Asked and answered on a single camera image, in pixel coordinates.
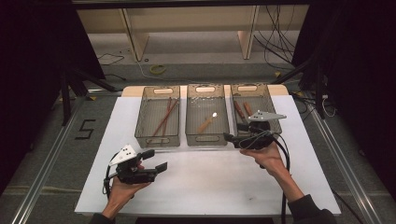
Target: person's right hand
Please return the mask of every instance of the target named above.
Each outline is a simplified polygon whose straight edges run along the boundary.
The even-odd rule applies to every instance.
[[[260,150],[240,149],[239,151],[243,155],[253,157],[259,165],[265,167],[269,175],[274,175],[276,172],[286,169],[276,142],[272,142],[268,147]]]

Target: metal bar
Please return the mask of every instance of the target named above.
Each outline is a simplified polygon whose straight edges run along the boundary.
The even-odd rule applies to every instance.
[[[54,2],[35,0],[36,7],[72,7],[75,9],[146,8],[146,7],[232,7],[334,4],[334,0],[74,0]]]
[[[306,92],[305,94],[308,97],[312,97],[309,92]],[[353,169],[347,161],[347,158],[344,156],[343,150],[340,148],[334,136],[332,135],[332,131],[330,130],[326,121],[321,119],[320,115],[316,111],[313,111],[312,115],[365,220],[369,224],[383,223],[379,217],[379,214],[375,211],[370,197],[365,192],[361,182],[356,177]]]
[[[35,206],[35,202],[37,201],[38,196],[40,195],[40,192],[50,175],[50,171],[52,170],[52,167],[56,162],[59,153],[61,152],[66,137],[69,134],[69,131],[76,120],[76,114],[81,108],[83,102],[84,102],[84,97],[77,98],[75,105],[73,106],[70,120],[67,122],[65,126],[62,126],[61,131],[59,132],[58,136],[55,139],[54,144],[52,145],[52,148],[49,151],[49,155],[47,156],[46,160],[44,161],[40,171],[38,172],[35,178],[35,181],[33,182],[32,186],[29,188],[29,191],[27,192],[23,201],[18,207],[15,217],[12,220],[12,224],[26,223],[27,218],[30,216],[33,207]]]

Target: plastic container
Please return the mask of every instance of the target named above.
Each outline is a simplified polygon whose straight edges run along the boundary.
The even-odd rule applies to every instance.
[[[234,132],[236,135],[247,135],[248,132],[240,131],[237,129],[237,123],[243,123],[241,117],[235,110],[236,101],[240,106],[244,116],[248,122],[248,117],[250,116],[246,105],[250,107],[251,113],[255,113],[258,110],[262,112],[276,113],[274,104],[271,99],[270,92],[266,83],[250,83],[250,84],[234,84],[231,85],[231,95],[232,95],[232,108],[234,117]],[[275,133],[282,133],[280,123],[278,119],[269,120],[270,130]]]
[[[145,87],[134,137],[139,146],[180,146],[180,87]]]
[[[189,146],[225,146],[229,133],[224,86],[190,84],[187,88],[186,138]]]

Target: black curtain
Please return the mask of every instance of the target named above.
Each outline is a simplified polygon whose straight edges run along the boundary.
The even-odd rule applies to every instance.
[[[35,7],[32,1],[0,1],[3,193],[58,98],[64,69],[105,78],[73,8]]]

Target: metal frame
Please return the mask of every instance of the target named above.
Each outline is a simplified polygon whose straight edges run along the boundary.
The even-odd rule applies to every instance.
[[[77,114],[81,106],[85,101],[85,97],[78,97],[75,105],[73,106],[72,114],[70,120],[67,122],[65,126],[62,127],[52,148],[49,151],[49,155],[41,166],[40,171],[38,172],[35,181],[32,186],[29,188],[29,191],[26,193],[23,201],[17,209],[15,217],[12,219],[12,224],[16,223],[26,223],[28,217],[32,213],[32,210],[35,206],[35,202],[40,196],[40,191],[46,183],[48,177],[50,176],[50,171],[52,170],[53,165],[55,164],[62,147],[64,146],[64,142],[66,141],[67,135],[69,134],[71,127],[76,120]]]
[[[305,92],[305,95],[308,97],[312,97],[309,92]],[[312,105],[309,105],[309,111],[315,110]],[[312,116],[315,120],[315,123],[318,125],[318,128],[329,147],[332,156],[337,163],[338,168],[340,169],[341,174],[343,175],[346,184],[348,185],[350,192],[356,200],[356,203],[361,210],[365,220],[367,223],[372,224],[380,224],[383,223],[379,214],[376,212],[373,202],[370,200],[370,197],[367,195],[364,187],[361,185],[358,177],[355,175],[352,167],[349,165],[347,158],[345,157],[343,150],[337,143],[337,140],[332,135],[332,131],[327,125],[326,121],[320,117],[317,111],[312,112]]]

